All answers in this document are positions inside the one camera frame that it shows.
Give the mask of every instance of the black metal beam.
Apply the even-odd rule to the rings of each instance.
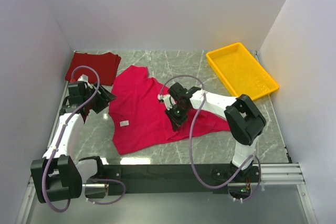
[[[195,165],[202,180],[209,185],[219,185],[228,180],[234,170],[230,164]],[[212,191],[227,194],[227,187],[211,190],[196,179],[191,165],[104,165],[108,178],[117,179],[126,184],[128,194],[141,193],[186,193]],[[252,166],[247,172],[239,173],[232,183],[258,182],[258,167]],[[120,195],[122,186],[109,183],[108,195]]]

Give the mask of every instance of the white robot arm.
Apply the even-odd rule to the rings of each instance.
[[[174,130],[178,130],[186,121],[186,113],[189,109],[200,108],[204,96],[206,96],[202,110],[226,119],[232,135],[236,139],[232,164],[235,167],[240,167],[255,152],[255,146],[266,125],[266,120],[247,95],[237,98],[213,94],[197,87],[187,90],[178,82],[173,84],[168,92],[169,94],[159,97],[159,100],[164,102],[166,114],[170,118]],[[252,160],[247,162],[242,170],[247,169],[251,163]]]

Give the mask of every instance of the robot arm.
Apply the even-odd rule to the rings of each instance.
[[[56,142],[61,134],[61,129],[69,118],[69,115],[92,96],[96,86],[97,84],[89,84],[86,76],[81,76],[78,81],[71,82],[68,85],[69,95],[65,97],[59,112],[59,125],[53,141],[47,152],[43,155],[43,158],[34,160],[30,166],[36,194],[41,203],[45,202],[41,188],[42,175],[52,151],[56,148]],[[50,201],[78,198],[82,191],[82,182],[86,182],[93,175],[100,174],[102,163],[99,158],[85,158],[75,165],[71,156],[73,155],[78,135],[90,110],[99,113],[115,98],[115,95],[100,86],[93,99],[68,122],[46,178],[47,194]]]
[[[249,96],[226,97],[201,90],[198,87],[187,90],[178,82],[169,88],[168,93],[168,95],[159,97],[159,100],[164,102],[166,106],[165,113],[169,117],[174,131],[177,131],[186,122],[187,112],[190,109],[200,108],[205,95],[206,101],[202,110],[226,119],[231,133],[237,141],[232,164],[238,168],[248,156],[254,153],[266,120]],[[247,162],[242,170],[249,168],[252,162]]]

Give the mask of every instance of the marble floor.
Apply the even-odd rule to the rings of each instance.
[[[102,54],[106,51],[88,51]],[[146,66],[150,77],[163,83],[178,74],[192,74],[205,82],[206,90],[230,95],[206,62],[206,50],[195,51],[112,51],[121,57],[118,74],[130,65]],[[189,88],[196,81],[183,78],[179,82]],[[257,155],[263,163],[288,163],[287,151],[269,96],[255,101],[267,120],[257,145]],[[108,108],[99,114],[91,112],[78,138],[74,160],[99,155],[109,164],[188,164],[188,140],[152,146],[120,156],[113,145],[114,123]],[[235,140],[230,132],[210,133],[193,139],[195,163],[229,163],[234,154]]]

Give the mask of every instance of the folded red cloth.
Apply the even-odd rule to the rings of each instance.
[[[71,80],[72,71],[78,66],[92,67],[99,75],[100,84],[111,86],[117,76],[118,66],[121,57],[108,52],[103,55],[81,54],[75,52],[73,55],[69,70],[65,75],[67,81]],[[82,74],[89,77],[90,83],[97,82],[96,75],[89,69],[81,68],[75,73],[74,79],[77,80]]]
[[[164,113],[165,105],[158,101],[161,87],[162,84],[155,78],[148,78],[146,67],[130,66],[116,78],[112,93],[117,98],[110,102],[109,114],[114,121],[112,141],[119,154],[188,138],[196,110],[189,110],[187,122],[174,132]],[[224,119],[202,110],[196,120],[193,136],[229,130]]]

